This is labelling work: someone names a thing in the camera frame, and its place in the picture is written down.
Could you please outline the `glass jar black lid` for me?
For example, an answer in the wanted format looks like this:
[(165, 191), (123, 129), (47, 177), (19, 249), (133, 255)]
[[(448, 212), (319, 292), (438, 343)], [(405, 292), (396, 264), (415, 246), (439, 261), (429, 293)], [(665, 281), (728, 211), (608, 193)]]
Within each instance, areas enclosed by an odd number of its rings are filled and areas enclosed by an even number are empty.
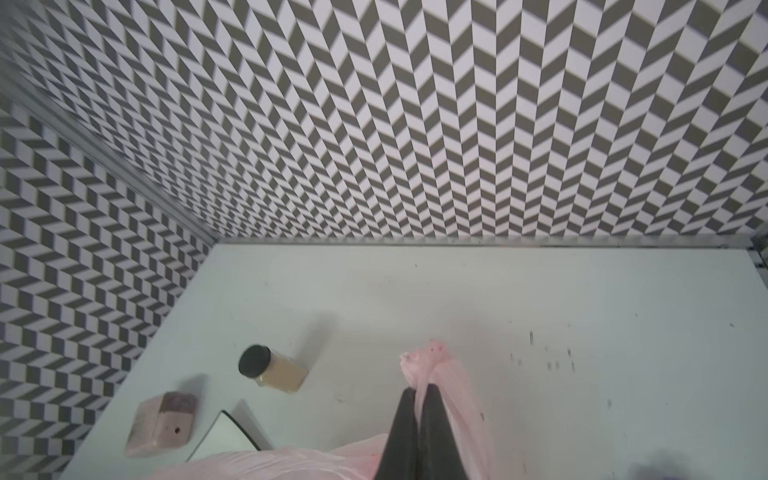
[(308, 370), (263, 345), (252, 345), (240, 356), (239, 373), (259, 386), (284, 393), (297, 392)]

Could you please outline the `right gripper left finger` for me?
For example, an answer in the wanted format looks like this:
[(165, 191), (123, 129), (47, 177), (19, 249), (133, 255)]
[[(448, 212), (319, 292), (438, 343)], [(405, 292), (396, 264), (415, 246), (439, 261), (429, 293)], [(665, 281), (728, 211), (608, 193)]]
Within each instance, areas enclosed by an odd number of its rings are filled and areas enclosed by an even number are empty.
[(406, 388), (400, 397), (374, 480), (415, 480), (418, 463), (418, 429), (415, 390)]

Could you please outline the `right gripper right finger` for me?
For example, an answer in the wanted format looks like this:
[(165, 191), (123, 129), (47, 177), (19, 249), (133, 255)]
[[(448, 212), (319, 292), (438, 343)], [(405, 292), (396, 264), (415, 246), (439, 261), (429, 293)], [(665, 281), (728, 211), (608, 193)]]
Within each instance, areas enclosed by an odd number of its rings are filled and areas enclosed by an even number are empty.
[(467, 480), (440, 389), (429, 384), (419, 417), (418, 478)]

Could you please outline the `pink block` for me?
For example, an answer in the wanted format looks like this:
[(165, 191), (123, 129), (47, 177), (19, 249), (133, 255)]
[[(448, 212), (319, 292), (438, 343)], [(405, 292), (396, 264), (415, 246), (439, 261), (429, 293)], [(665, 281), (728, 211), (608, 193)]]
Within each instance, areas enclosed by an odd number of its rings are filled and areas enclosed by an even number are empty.
[(171, 391), (143, 401), (136, 410), (125, 445), (127, 458), (149, 458), (185, 446), (195, 422), (198, 398)]

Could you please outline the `pink plastic bag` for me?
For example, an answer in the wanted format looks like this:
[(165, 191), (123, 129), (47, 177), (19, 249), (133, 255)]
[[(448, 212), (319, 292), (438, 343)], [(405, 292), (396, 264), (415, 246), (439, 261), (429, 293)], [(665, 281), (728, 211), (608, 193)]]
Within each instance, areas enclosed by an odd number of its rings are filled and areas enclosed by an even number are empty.
[(330, 452), (229, 452), (160, 469), (155, 479), (497, 479), (495, 446), (464, 365), (441, 342), (405, 353), (408, 383), (388, 433)]

